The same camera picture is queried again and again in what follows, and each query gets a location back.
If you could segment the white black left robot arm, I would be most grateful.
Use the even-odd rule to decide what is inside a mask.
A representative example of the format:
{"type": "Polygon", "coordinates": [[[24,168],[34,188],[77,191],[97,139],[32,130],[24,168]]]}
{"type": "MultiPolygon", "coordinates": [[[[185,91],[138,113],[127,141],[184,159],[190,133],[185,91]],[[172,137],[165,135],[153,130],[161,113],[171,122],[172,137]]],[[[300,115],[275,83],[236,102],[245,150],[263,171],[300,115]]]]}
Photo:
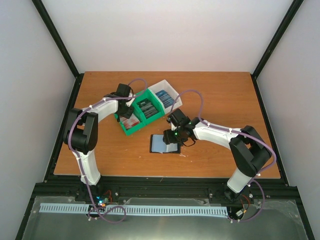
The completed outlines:
{"type": "Polygon", "coordinates": [[[76,158],[81,181],[89,185],[86,195],[92,201],[99,201],[104,195],[104,188],[97,184],[101,174],[95,157],[99,122],[113,114],[118,118],[130,118],[134,99],[133,89],[120,83],[115,92],[105,95],[97,103],[82,109],[72,108],[68,112],[63,142],[76,158]]]}

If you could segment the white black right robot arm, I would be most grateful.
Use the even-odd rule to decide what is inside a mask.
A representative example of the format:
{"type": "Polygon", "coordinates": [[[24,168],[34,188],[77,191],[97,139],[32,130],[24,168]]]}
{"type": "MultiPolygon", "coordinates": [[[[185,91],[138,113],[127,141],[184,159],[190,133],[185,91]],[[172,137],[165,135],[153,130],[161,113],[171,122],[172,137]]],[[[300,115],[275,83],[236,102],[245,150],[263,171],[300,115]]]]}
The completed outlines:
{"type": "Polygon", "coordinates": [[[199,117],[190,119],[179,108],[167,117],[170,129],[163,132],[166,145],[184,145],[188,140],[207,141],[229,149],[236,169],[227,181],[227,189],[239,194],[266,167],[275,152],[269,147],[252,126],[228,128],[213,124],[199,117]]]}

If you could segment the black leather card holder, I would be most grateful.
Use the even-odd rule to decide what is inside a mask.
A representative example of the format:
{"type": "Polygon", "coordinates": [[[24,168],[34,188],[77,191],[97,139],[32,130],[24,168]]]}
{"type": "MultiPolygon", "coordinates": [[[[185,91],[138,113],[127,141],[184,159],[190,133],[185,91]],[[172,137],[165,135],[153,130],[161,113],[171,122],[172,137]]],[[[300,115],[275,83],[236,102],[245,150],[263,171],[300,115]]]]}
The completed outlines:
{"type": "Polygon", "coordinates": [[[181,146],[178,143],[165,144],[163,134],[150,136],[149,152],[156,154],[180,154],[181,146]]]}

